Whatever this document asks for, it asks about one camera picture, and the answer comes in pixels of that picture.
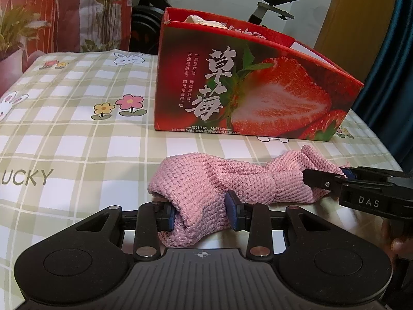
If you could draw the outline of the person right hand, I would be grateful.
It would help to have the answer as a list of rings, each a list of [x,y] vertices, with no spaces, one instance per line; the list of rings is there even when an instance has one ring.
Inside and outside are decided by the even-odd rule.
[[[390,257],[394,259],[396,256],[412,259],[413,243],[412,238],[399,237],[391,238],[390,227],[388,220],[382,222],[382,241],[384,251]]]

